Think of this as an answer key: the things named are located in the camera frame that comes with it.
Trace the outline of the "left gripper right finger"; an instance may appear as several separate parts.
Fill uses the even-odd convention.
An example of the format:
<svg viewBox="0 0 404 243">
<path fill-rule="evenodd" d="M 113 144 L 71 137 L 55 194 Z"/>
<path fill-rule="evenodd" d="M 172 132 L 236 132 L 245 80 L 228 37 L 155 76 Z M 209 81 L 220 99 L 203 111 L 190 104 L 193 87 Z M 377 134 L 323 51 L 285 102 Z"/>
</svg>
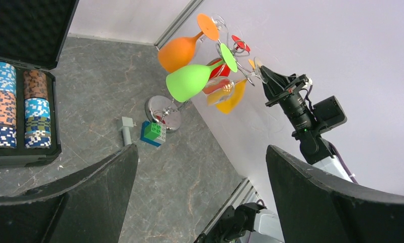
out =
<svg viewBox="0 0 404 243">
<path fill-rule="evenodd" d="M 404 196 L 364 187 L 266 150 L 286 242 L 404 242 Z"/>
</svg>

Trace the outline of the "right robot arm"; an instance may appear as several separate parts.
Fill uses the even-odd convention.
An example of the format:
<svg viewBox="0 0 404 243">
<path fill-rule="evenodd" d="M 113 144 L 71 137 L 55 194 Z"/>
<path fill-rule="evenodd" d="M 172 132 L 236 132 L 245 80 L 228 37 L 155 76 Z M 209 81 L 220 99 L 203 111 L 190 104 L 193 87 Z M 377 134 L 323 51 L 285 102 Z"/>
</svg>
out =
<svg viewBox="0 0 404 243">
<path fill-rule="evenodd" d="M 322 134 L 347 122 L 347 117 L 335 96 L 313 104 L 309 95 L 312 80 L 306 75 L 278 74 L 261 65 L 256 68 L 263 81 L 266 106 L 279 105 L 294 128 L 292 137 L 300 143 L 305 161 L 323 171 L 356 183 L 337 148 Z"/>
</svg>

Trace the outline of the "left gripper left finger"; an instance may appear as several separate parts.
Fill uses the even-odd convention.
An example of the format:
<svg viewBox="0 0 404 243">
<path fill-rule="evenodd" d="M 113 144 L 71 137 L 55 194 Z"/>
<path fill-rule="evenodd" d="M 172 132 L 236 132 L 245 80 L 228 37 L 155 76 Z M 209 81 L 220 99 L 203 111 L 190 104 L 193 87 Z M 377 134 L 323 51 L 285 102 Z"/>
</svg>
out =
<svg viewBox="0 0 404 243">
<path fill-rule="evenodd" d="M 131 144 L 66 177 L 0 197 L 0 242 L 118 242 L 138 160 Z"/>
</svg>

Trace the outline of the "orange wine glass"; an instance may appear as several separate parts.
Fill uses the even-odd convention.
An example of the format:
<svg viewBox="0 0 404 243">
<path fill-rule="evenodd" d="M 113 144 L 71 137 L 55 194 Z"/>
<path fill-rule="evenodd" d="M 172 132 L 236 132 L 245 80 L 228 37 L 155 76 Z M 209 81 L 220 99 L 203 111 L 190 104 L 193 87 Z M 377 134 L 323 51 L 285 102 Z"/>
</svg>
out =
<svg viewBox="0 0 404 243">
<path fill-rule="evenodd" d="M 160 48 L 158 61 L 167 72 L 172 73 L 190 63 L 195 54 L 196 42 L 201 36 L 213 41 L 220 38 L 218 27 L 211 17 L 206 14 L 198 14 L 196 20 L 200 28 L 197 35 L 175 38 Z"/>
</svg>

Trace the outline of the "green wine glass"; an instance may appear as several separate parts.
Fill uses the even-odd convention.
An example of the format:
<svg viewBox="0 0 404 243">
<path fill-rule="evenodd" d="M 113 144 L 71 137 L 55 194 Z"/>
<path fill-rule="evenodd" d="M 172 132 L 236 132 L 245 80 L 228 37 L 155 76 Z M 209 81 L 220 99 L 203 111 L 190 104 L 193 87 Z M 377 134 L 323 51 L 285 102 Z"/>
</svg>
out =
<svg viewBox="0 0 404 243">
<path fill-rule="evenodd" d="M 216 44 L 220 50 L 221 61 L 213 65 L 186 65 L 166 77 L 166 85 L 172 98 L 178 102 L 185 102 L 201 92 L 209 81 L 211 72 L 225 63 L 232 72 L 237 72 L 236 59 L 231 50 L 224 43 Z"/>
</svg>

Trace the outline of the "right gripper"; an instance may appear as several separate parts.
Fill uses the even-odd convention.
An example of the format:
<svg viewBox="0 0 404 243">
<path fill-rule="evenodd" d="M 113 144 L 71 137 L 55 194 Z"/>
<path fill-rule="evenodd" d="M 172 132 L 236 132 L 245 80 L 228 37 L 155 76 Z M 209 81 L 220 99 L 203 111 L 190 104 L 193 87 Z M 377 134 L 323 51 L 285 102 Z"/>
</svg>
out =
<svg viewBox="0 0 404 243">
<path fill-rule="evenodd" d="M 260 67 L 260 76 L 264 81 L 263 89 L 267 98 L 265 106 L 271 107 L 279 103 L 281 99 L 290 98 L 292 95 L 298 94 L 300 90 L 306 90 L 307 94 L 303 100 L 309 102 L 309 107 L 313 107 L 309 99 L 313 82 L 305 74 L 285 76 L 262 65 Z"/>
</svg>

